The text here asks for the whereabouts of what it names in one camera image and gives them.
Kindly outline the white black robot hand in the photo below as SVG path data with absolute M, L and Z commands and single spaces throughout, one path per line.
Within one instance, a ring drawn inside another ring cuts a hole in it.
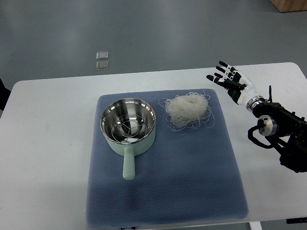
M 219 65 L 214 75 L 207 75 L 206 78 L 227 90 L 236 104 L 247 105 L 248 101 L 259 96 L 254 84 L 243 72 L 223 61 L 219 61 Z

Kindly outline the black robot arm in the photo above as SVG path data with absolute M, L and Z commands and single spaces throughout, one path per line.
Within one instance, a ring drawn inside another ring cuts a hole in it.
M 289 112 L 280 103 L 255 96 L 247 109 L 258 118 L 257 125 L 248 130 L 248 139 L 264 149 L 276 149 L 280 164 L 296 173 L 307 171 L 307 122 L 304 117 Z

